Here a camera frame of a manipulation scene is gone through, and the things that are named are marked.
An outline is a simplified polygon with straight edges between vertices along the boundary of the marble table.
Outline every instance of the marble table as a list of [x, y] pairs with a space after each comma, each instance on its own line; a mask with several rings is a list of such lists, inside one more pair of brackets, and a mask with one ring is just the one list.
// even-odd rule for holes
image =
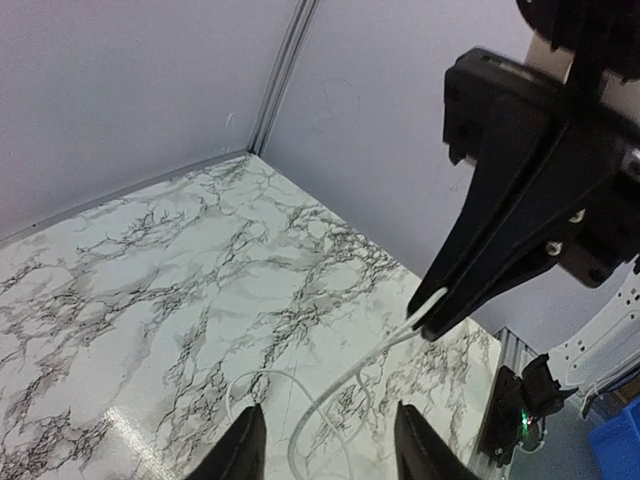
[[[404, 320], [419, 279], [255, 156], [78, 214], [0, 251], [0, 478], [183, 478], [228, 427], [238, 375], [285, 370], [319, 394]], [[425, 413], [466, 461], [499, 344], [468, 320], [364, 370], [375, 395], [352, 452], [358, 478], [396, 478], [397, 402]], [[306, 398], [285, 378], [232, 390], [261, 402], [266, 479], [291, 478]], [[365, 397], [326, 405], [346, 433]], [[338, 443], [314, 419], [301, 464]], [[322, 478], [346, 478], [337, 456]]]

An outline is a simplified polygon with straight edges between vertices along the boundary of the white wall panel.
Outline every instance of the white wall panel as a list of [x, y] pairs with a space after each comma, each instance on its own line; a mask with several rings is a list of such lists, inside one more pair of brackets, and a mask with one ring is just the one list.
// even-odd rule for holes
[[249, 142], [296, 0], [8, 0], [0, 238]]
[[[443, 75], [482, 45], [523, 59], [531, 31], [516, 2], [321, 3], [265, 159], [422, 275], [471, 177], [441, 142]], [[557, 270], [476, 314], [509, 323], [541, 350], [567, 338], [613, 294]]]

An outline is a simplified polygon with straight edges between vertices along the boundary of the blue bin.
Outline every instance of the blue bin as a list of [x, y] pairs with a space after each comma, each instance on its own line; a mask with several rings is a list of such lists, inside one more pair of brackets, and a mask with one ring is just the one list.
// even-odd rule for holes
[[640, 480], [640, 398], [589, 434], [603, 480]]

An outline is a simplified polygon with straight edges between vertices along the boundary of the gray wall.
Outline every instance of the gray wall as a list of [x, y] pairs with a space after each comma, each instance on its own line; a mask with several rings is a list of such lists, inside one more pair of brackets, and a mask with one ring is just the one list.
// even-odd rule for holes
[[[472, 173], [441, 143], [444, 71], [475, 45], [523, 59], [530, 39], [515, 2], [323, 1], [264, 157], [422, 275]], [[557, 270], [475, 318], [546, 350], [620, 282], [593, 292]]]
[[295, 5], [3, 2], [0, 239], [244, 149]]

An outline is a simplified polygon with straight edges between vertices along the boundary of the marble tabletop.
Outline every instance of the marble tabletop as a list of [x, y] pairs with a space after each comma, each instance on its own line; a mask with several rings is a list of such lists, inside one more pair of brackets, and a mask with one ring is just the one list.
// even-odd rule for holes
[[[285, 370], [318, 395], [405, 318], [419, 279], [259, 158], [110, 201], [0, 250], [0, 478], [173, 480], [230, 422], [238, 375]], [[358, 478], [395, 479], [397, 402], [419, 407], [466, 461], [499, 344], [468, 320], [364, 370], [374, 409], [352, 446]], [[260, 402], [266, 480], [291, 478], [287, 440], [308, 407], [285, 378], [232, 390]], [[325, 411], [346, 435], [355, 383]], [[301, 465], [338, 443], [314, 419]], [[323, 478], [346, 478], [337, 456]]]

